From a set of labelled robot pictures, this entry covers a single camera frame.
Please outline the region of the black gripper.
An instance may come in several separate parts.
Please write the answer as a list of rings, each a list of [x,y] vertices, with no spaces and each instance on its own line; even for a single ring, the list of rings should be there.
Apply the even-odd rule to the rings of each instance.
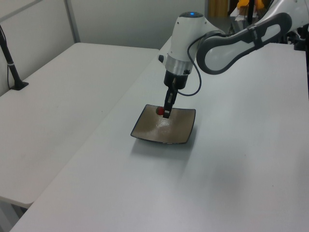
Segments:
[[[164,84],[168,87],[165,102],[164,102],[164,112],[163,118],[169,118],[171,110],[176,101],[177,90],[184,89],[188,75],[176,75],[169,71],[165,72]]]

